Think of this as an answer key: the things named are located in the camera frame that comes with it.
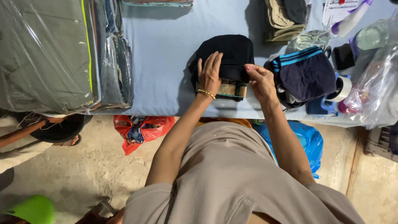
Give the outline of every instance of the person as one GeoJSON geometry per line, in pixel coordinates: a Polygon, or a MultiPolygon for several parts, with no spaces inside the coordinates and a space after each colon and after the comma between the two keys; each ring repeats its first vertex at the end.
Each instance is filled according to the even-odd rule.
{"type": "Polygon", "coordinates": [[[43,127],[46,122],[57,124],[64,121],[65,118],[46,117],[44,120],[25,128],[10,132],[10,128],[14,129],[19,122],[13,116],[3,111],[2,113],[0,117],[0,131],[2,134],[7,134],[0,137],[0,174],[37,156],[53,145],[74,146],[81,141],[80,135],[76,135],[71,140],[62,143],[44,142],[29,136],[30,133],[43,127]]]}
{"type": "Polygon", "coordinates": [[[246,64],[279,167],[253,129],[233,122],[197,126],[220,87],[223,53],[198,62],[201,90],[154,155],[145,187],[127,200],[124,224],[345,223],[364,221],[348,198],[315,183],[282,112],[272,72],[246,64]]]}

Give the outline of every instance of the concrete floor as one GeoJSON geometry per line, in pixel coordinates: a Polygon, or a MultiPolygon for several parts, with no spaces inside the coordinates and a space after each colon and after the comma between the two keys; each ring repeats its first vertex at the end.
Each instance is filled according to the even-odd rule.
{"type": "MultiPolygon", "coordinates": [[[[318,182],[347,194],[366,223],[396,224],[398,165],[361,153],[357,172],[350,178],[357,129],[310,125],[324,138],[318,182]]],[[[125,156],[113,117],[100,115],[81,135],[77,146],[53,146],[16,166],[13,183],[0,192],[0,210],[35,194],[54,202],[55,223],[75,223],[100,196],[111,197],[111,205],[122,208],[129,195],[144,186],[153,154],[163,140],[145,143],[125,156]]]]}

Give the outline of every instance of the clothes wrapped in plastic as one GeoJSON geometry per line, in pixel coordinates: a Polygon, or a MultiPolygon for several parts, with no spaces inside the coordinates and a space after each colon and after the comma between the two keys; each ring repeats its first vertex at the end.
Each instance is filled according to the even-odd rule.
{"type": "Polygon", "coordinates": [[[191,7],[193,0],[123,0],[126,4],[132,6],[176,6],[191,7]]]}
{"type": "Polygon", "coordinates": [[[393,125],[398,121],[398,45],[377,50],[348,97],[339,105],[352,120],[367,129],[393,125]]]}
{"type": "MultiPolygon", "coordinates": [[[[306,124],[302,124],[300,122],[288,121],[290,128],[298,137],[302,147],[304,148],[305,154],[307,155],[308,162],[310,163],[310,168],[312,172],[312,176],[315,179],[319,179],[319,175],[316,174],[316,171],[321,166],[321,158],[323,152],[323,138],[319,131],[311,126],[306,124]]],[[[269,147],[271,148],[271,152],[274,155],[275,153],[271,144],[271,137],[269,136],[268,128],[266,124],[262,125],[253,125],[253,129],[256,130],[260,136],[267,142],[269,147]]]]}
{"type": "Polygon", "coordinates": [[[142,122],[140,118],[135,119],[133,121],[134,123],[131,121],[131,118],[132,116],[127,115],[113,116],[115,130],[119,132],[124,139],[122,148],[125,155],[130,155],[144,142],[152,141],[166,135],[175,123],[174,117],[147,116],[142,122]],[[133,138],[129,136],[131,129],[133,129],[135,125],[139,125],[139,133],[143,138],[140,142],[133,140],[133,138]]]}
{"type": "Polygon", "coordinates": [[[105,3],[99,0],[1,1],[0,108],[72,114],[131,107],[128,43],[120,36],[112,37],[117,44],[109,54],[116,55],[116,60],[114,64],[105,60],[105,49],[110,48],[106,29],[117,35],[123,30],[120,10],[111,15],[113,25],[105,3]],[[120,91],[122,100],[114,104],[101,103],[103,97],[116,92],[101,88],[107,67],[116,67],[120,77],[120,85],[113,88],[120,91]]]}

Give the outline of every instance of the packing tape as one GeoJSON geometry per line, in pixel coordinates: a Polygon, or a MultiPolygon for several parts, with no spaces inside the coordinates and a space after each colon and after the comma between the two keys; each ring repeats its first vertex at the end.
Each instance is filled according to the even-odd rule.
{"type": "Polygon", "coordinates": [[[340,102],[347,98],[352,89],[352,82],[349,78],[338,76],[336,81],[337,90],[326,97],[327,101],[340,102]]]}

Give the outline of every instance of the hand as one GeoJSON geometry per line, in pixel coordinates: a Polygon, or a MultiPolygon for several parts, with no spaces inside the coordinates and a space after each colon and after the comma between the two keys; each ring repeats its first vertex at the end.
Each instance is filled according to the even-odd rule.
{"type": "Polygon", "coordinates": [[[273,73],[259,65],[246,64],[245,68],[250,76],[249,84],[252,86],[254,96],[260,104],[262,106],[268,104],[279,105],[273,73]]]}
{"type": "Polygon", "coordinates": [[[55,117],[47,117],[47,120],[50,123],[62,123],[65,120],[66,117],[63,118],[55,118],[55,117]]]}
{"type": "Polygon", "coordinates": [[[198,60],[198,78],[201,90],[211,93],[216,96],[220,85],[221,79],[219,78],[219,71],[221,65],[222,53],[218,51],[212,53],[205,61],[205,67],[202,69],[202,59],[198,60]]]}

